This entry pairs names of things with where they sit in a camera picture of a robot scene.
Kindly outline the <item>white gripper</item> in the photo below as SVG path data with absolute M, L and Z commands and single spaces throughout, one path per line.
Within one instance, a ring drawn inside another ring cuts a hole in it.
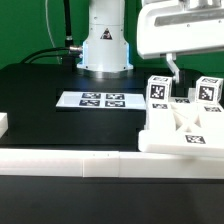
M 142 0 L 137 51 L 143 59 L 166 55 L 173 80 L 180 83 L 176 54 L 224 49 L 224 0 Z

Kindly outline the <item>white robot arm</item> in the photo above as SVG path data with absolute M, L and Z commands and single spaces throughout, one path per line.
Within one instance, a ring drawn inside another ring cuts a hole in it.
M 133 68 L 124 39 L 125 0 L 90 0 L 89 34 L 80 69 L 97 78 Z M 224 0 L 141 0 L 137 52 L 143 59 L 164 57 L 174 80 L 179 55 L 224 51 Z

